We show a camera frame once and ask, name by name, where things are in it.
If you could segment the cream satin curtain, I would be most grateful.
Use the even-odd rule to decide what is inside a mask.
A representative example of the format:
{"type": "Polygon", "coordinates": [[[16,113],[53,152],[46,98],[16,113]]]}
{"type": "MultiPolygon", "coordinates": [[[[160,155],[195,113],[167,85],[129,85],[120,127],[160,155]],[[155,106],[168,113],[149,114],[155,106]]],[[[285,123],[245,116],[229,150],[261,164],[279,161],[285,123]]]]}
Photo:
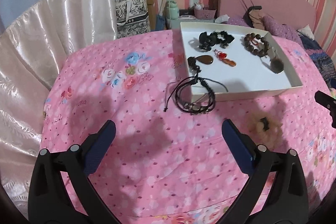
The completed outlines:
{"type": "Polygon", "coordinates": [[[116,37],[115,0],[40,0],[1,34],[1,186],[23,215],[56,77],[70,54],[116,37]]]}

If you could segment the black scrunchie with bell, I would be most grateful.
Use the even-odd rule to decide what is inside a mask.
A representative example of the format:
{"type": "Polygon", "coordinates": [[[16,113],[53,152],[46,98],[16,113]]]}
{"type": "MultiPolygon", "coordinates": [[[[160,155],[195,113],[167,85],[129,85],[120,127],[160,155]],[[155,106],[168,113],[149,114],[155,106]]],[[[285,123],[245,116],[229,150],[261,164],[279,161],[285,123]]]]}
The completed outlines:
{"type": "Polygon", "coordinates": [[[233,41],[234,37],[228,34],[226,31],[214,32],[215,44],[219,45],[221,48],[227,48],[233,41]]]}

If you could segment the brown teardrop stone pendant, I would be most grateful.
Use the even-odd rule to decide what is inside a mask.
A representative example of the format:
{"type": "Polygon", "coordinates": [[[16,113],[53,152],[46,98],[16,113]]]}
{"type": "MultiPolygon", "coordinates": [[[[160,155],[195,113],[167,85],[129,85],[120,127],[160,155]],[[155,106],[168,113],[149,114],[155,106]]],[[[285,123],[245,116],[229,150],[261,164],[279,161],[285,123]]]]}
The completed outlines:
{"type": "Polygon", "coordinates": [[[188,72],[192,75],[196,75],[202,71],[201,64],[211,65],[213,62],[214,58],[210,55],[190,56],[187,58],[188,72]]]}

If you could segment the purple dotted pillow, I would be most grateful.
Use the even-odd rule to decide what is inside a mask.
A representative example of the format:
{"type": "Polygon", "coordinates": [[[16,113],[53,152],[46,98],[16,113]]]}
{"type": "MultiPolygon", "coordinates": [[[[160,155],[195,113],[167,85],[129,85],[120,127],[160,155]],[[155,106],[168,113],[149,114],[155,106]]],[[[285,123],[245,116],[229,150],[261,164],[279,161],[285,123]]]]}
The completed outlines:
{"type": "MultiPolygon", "coordinates": [[[[228,19],[227,24],[236,25],[236,26],[243,26],[243,27],[250,27],[247,22],[239,16],[233,16],[228,19]]],[[[261,19],[257,20],[257,29],[265,30],[270,32],[273,36],[277,36],[279,38],[284,38],[290,40],[292,42],[296,42],[300,46],[303,47],[303,43],[301,38],[299,37],[298,32],[291,26],[287,24],[280,24],[274,18],[269,15],[263,15],[261,19]]]]}

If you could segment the dark round pendant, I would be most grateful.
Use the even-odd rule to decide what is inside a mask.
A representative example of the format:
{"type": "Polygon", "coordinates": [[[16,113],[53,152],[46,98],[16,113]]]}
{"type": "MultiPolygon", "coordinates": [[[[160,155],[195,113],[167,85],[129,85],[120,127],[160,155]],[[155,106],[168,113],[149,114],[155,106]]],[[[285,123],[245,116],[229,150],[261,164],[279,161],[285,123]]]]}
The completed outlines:
{"type": "Polygon", "coordinates": [[[261,59],[261,61],[270,71],[279,74],[284,70],[284,63],[278,56],[276,50],[268,50],[266,57],[268,57],[269,60],[261,59]]]}

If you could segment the white shallow cardboard tray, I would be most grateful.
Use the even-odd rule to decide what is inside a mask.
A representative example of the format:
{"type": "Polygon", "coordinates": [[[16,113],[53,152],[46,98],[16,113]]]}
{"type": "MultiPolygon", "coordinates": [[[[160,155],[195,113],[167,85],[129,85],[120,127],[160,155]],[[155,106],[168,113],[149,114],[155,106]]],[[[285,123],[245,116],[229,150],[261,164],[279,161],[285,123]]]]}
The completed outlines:
{"type": "Polygon", "coordinates": [[[202,32],[210,34],[213,31],[226,31],[235,38],[227,48],[222,49],[219,45],[215,45],[208,52],[208,55],[214,58],[211,65],[201,64],[202,71],[199,75],[207,81],[218,102],[279,96],[295,93],[303,87],[293,63],[280,47],[280,43],[269,32],[229,24],[203,22],[183,22],[180,29],[186,58],[205,55],[205,52],[196,51],[189,45],[189,41],[198,39],[202,32]],[[284,70],[281,73],[273,73],[262,64],[261,59],[269,60],[268,57],[254,56],[244,48],[244,36],[251,32],[264,36],[269,42],[270,49],[276,50],[284,63],[284,70]],[[222,63],[215,56],[214,50],[225,52],[227,58],[233,60],[236,66],[231,67],[222,63]]]}

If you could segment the red knot charm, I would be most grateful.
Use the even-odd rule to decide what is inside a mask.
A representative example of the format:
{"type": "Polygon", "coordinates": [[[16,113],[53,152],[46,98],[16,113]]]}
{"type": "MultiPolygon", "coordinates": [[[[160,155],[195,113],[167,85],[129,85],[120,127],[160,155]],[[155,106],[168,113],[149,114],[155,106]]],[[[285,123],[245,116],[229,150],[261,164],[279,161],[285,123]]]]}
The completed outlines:
{"type": "Polygon", "coordinates": [[[227,54],[225,52],[214,50],[214,54],[217,57],[217,59],[220,60],[222,63],[229,65],[231,67],[236,66],[236,63],[233,60],[227,58],[227,54]]]}

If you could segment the pink floral bedspread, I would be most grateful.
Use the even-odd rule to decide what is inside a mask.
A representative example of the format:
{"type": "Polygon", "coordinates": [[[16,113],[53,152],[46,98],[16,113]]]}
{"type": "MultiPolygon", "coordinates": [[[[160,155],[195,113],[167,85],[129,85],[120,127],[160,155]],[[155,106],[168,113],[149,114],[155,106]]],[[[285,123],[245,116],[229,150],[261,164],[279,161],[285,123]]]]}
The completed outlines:
{"type": "Polygon", "coordinates": [[[230,118],[248,129],[252,113],[282,123],[282,137],[269,149],[298,152],[313,211],[335,180],[335,129],[329,112],[314,100],[327,91],[304,49],[277,38],[303,87],[279,97],[219,102],[206,115],[181,112],[165,98],[186,75],[178,30],[152,32],[79,50],[66,60],[45,103],[42,147],[64,151],[107,121],[116,138],[90,180],[123,223],[215,223],[247,177],[222,138],[230,118]]]}

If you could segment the black plastic hair claw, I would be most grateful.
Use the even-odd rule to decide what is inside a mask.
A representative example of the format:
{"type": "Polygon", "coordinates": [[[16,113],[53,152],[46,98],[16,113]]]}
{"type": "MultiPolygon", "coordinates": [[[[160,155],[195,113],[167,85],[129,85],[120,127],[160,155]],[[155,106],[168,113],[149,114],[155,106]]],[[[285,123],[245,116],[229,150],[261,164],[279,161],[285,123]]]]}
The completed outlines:
{"type": "Polygon", "coordinates": [[[198,39],[194,38],[189,41],[189,45],[199,52],[209,52],[212,48],[217,45],[218,37],[216,32],[202,32],[198,39]]]}

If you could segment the green covered nightstand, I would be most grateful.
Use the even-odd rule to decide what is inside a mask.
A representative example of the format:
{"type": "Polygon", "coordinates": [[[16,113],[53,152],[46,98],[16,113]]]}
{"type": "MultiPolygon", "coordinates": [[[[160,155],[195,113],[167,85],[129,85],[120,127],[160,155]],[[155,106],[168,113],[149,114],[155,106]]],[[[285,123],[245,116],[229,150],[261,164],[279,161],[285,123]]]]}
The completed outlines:
{"type": "Polygon", "coordinates": [[[197,19],[196,17],[191,16],[191,15],[183,15],[177,19],[166,18],[165,26],[167,30],[180,29],[181,23],[183,22],[186,22],[186,23],[200,23],[200,22],[214,23],[215,20],[214,19],[197,19]]]}

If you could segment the pink plastic basket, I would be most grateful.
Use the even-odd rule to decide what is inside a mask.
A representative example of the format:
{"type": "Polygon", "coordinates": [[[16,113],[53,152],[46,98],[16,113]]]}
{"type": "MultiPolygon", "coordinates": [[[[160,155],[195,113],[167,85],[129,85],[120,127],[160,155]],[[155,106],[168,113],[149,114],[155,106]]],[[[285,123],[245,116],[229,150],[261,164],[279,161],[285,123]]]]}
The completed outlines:
{"type": "Polygon", "coordinates": [[[214,19],[216,15],[216,10],[194,9],[194,15],[197,19],[211,20],[211,19],[214,19]]]}

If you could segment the black white patterned tote bag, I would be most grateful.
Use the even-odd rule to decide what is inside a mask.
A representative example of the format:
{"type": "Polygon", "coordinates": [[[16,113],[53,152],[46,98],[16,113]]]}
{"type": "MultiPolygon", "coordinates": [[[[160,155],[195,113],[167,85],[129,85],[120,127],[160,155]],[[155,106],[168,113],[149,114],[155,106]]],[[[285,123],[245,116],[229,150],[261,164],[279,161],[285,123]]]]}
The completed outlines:
{"type": "Polygon", "coordinates": [[[146,0],[116,0],[117,38],[151,31],[146,0]]]}

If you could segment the cream fabric scrunchie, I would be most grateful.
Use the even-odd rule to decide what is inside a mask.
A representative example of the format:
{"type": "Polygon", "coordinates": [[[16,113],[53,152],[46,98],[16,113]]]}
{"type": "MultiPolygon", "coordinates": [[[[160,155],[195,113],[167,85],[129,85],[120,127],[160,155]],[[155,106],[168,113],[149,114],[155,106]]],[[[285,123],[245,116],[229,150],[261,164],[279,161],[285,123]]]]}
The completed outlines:
{"type": "Polygon", "coordinates": [[[272,115],[258,111],[248,118],[248,129],[269,148],[278,144],[282,137],[282,123],[272,115]]]}

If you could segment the green thermos bottle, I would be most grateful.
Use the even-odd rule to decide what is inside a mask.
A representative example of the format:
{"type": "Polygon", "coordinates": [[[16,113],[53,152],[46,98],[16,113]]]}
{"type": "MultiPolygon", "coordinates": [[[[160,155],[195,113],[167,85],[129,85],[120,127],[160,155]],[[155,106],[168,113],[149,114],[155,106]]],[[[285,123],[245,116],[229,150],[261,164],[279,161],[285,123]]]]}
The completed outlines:
{"type": "Polygon", "coordinates": [[[166,3],[166,17],[169,20],[179,18],[179,8],[175,1],[167,1],[166,3]]]}

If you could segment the dark blue patterned blanket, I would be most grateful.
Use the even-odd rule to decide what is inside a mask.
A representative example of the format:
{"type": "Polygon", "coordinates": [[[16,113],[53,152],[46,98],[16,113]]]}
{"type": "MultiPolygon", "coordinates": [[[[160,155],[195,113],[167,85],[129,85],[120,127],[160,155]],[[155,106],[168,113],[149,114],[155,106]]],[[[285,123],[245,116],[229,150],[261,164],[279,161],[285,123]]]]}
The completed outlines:
{"type": "Polygon", "coordinates": [[[300,32],[298,36],[306,53],[314,62],[328,88],[331,89],[331,80],[335,79],[335,66],[331,57],[320,47],[317,41],[300,32]]]}

